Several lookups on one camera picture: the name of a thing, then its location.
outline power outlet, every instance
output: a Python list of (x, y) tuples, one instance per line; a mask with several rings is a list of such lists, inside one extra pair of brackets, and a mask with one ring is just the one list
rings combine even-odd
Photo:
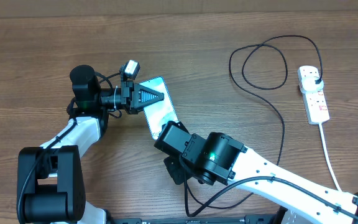
[[(298, 69), (300, 87), (302, 79), (310, 77), (319, 77), (316, 67), (306, 65)], [(323, 90), (302, 93), (302, 96), (309, 124), (319, 124), (329, 120), (328, 107)]]

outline green led indicator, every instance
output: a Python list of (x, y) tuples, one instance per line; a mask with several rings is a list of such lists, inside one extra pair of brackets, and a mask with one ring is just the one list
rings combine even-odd
[(211, 155), (209, 156), (209, 159), (211, 161), (215, 161), (215, 154), (211, 153)]

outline wooden surface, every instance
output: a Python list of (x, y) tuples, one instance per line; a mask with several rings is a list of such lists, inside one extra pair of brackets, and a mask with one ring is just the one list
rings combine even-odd
[(358, 0), (0, 0), (0, 18), (358, 10)]
[[(331, 120), (324, 124), (331, 163), (343, 190), (358, 191), (358, 11), (203, 14), (192, 16), (67, 17), (0, 20), (0, 223), (17, 223), (17, 155), (38, 146), (67, 125), (73, 97), (68, 74), (88, 64), (109, 75), (138, 60), (138, 82), (163, 76), (179, 119), (192, 133), (224, 132), (274, 162), (281, 123), (272, 109), (240, 91), (227, 74), (230, 53), (275, 35), (313, 39), (324, 63)], [(246, 52), (233, 59), (235, 78), (270, 100), (286, 123), (281, 166), (318, 184), (334, 187), (317, 126), (307, 123), (296, 70), (318, 66), (313, 46), (303, 40), (274, 40), (287, 58), (288, 81), (273, 91), (256, 90), (239, 73)], [(284, 78), (277, 52), (260, 50), (246, 66), (256, 85)], [(82, 159), (89, 202), (114, 217), (185, 217), (183, 186), (173, 183), (153, 147), (143, 114), (111, 120), (99, 142)], [(223, 186), (190, 186), (205, 202)], [(215, 205), (236, 203), (246, 193), (232, 190)], [(191, 210), (197, 207), (191, 203)], [(278, 205), (252, 196), (232, 210), (206, 209), (200, 217), (275, 213)]]

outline power strip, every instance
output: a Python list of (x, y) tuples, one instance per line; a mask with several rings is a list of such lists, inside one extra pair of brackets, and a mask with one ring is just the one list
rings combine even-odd
[[(319, 78), (318, 69), (305, 65), (298, 69), (298, 78), (301, 86), (302, 79)], [(329, 120), (328, 107), (323, 90), (302, 93), (306, 115), (309, 124), (319, 124)]]
[(318, 69), (313, 66), (305, 65), (298, 69), (299, 87), (302, 92), (303, 102), (305, 104), (306, 115), (308, 117), (309, 124), (318, 124), (321, 142), (323, 144), (324, 156), (326, 158), (327, 166), (333, 181), (338, 191), (342, 191), (336, 180), (333, 168), (328, 157), (328, 151), (326, 146), (326, 140), (323, 132), (323, 123), (329, 120), (329, 113), (326, 98), (323, 92), (323, 84), (314, 85), (314, 80), (319, 78)]

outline wall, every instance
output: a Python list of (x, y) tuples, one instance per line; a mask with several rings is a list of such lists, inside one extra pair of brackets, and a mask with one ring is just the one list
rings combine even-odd
[(0, 0), (0, 18), (358, 10), (358, 0)]

